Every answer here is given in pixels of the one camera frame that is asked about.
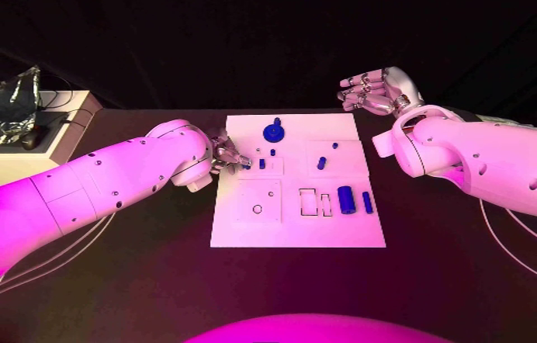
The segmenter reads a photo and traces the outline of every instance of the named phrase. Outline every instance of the white board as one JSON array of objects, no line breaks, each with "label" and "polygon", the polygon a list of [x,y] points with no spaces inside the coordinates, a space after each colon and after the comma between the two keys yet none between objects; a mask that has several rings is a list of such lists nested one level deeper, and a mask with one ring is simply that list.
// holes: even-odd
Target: white board
[{"label": "white board", "polygon": [[[276,117],[281,119],[286,137],[270,143],[263,130]],[[352,115],[228,116],[226,132],[238,151],[252,159],[252,166],[234,175],[226,170],[221,172],[211,246],[385,247]],[[322,170],[316,167],[319,157],[326,157]],[[264,169],[260,159],[265,160]],[[341,213],[338,187],[343,185],[351,187],[355,199],[356,212],[351,215]],[[369,193],[371,214],[365,212],[362,192]],[[317,211],[310,208],[315,202]],[[302,215],[302,205],[306,213],[317,214]]]}]

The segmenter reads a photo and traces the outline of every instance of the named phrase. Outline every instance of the black backdrop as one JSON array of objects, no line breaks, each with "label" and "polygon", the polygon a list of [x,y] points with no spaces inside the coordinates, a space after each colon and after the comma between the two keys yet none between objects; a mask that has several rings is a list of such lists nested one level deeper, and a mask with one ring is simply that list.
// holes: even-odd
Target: black backdrop
[{"label": "black backdrop", "polygon": [[0,0],[30,64],[127,109],[320,108],[397,65],[429,103],[534,122],[534,0]]}]

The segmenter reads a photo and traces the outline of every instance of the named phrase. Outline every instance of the white robotic arm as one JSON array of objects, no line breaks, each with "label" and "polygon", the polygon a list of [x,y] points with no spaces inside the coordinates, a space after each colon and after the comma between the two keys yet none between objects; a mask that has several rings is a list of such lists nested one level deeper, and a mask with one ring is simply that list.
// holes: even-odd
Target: white robotic arm
[{"label": "white robotic arm", "polygon": [[341,81],[343,109],[394,114],[391,130],[372,138],[381,157],[395,155],[411,176],[450,180],[463,192],[507,209],[537,215],[537,130],[496,122],[465,122],[426,106],[398,68]]},{"label": "white robotic arm", "polygon": [[195,192],[211,183],[209,172],[250,164],[225,133],[209,139],[173,120],[146,137],[0,186],[0,279],[32,251],[150,196],[167,180]]}]

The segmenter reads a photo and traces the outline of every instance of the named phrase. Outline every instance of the dark table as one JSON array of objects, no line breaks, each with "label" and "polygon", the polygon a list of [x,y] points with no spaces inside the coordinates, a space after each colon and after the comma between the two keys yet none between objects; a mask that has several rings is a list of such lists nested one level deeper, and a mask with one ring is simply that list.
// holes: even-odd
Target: dark table
[{"label": "dark table", "polygon": [[[101,110],[73,157],[138,137],[159,123],[203,130],[226,114],[339,110]],[[209,248],[216,182],[198,193],[170,183],[127,207],[81,256],[0,295],[1,342],[172,342],[271,314],[374,318],[457,342],[537,341],[537,276],[502,252],[476,198],[447,181],[410,178],[378,158],[371,137],[393,117],[361,111],[387,248]],[[537,241],[485,204],[514,253],[537,267]],[[78,230],[33,253],[13,273],[59,252]]]}]

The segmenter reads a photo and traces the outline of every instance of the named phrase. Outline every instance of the aluminum foil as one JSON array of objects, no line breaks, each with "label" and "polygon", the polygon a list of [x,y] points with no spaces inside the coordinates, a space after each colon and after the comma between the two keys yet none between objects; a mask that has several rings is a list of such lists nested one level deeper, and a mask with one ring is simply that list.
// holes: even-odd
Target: aluminum foil
[{"label": "aluminum foil", "polygon": [[0,82],[0,144],[11,144],[33,129],[39,101],[39,68]]}]

